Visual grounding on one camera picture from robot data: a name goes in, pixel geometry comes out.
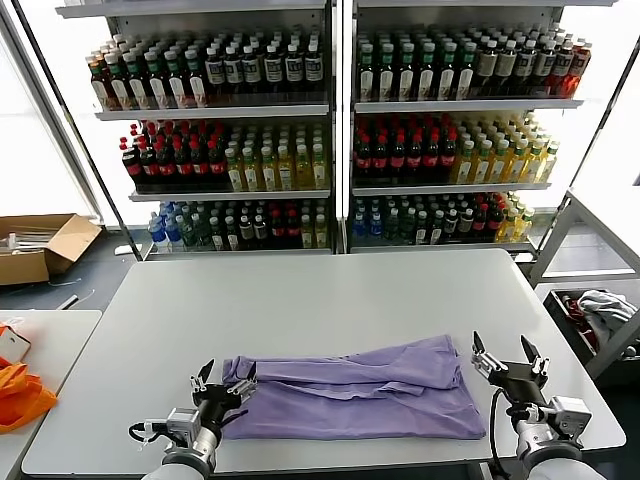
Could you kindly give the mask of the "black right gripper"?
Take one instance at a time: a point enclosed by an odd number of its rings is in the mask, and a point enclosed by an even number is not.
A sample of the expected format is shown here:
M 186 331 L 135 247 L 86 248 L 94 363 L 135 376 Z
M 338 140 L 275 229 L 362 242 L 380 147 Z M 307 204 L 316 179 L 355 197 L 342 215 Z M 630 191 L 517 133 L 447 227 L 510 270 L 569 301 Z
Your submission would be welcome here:
M 502 388 L 512 403 L 546 406 L 548 402 L 542 394 L 542 388 L 548 380 L 548 358 L 543 357 L 536 345 L 524 335 L 520 340 L 529 364 L 504 364 L 486 350 L 479 333 L 474 331 L 471 362 L 491 385 Z

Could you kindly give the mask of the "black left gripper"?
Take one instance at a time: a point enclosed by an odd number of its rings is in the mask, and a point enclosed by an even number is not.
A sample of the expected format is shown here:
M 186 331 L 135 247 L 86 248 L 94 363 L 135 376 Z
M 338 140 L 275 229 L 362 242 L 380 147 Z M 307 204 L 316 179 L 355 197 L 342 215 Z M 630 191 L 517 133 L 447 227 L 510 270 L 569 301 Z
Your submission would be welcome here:
M 203 365 L 190 377 L 193 402 L 199 411 L 202 426 L 223 426 L 227 414 L 241 407 L 258 386 L 257 369 L 251 367 L 244 374 L 235 372 L 229 377 L 229 386 L 207 384 L 215 359 Z

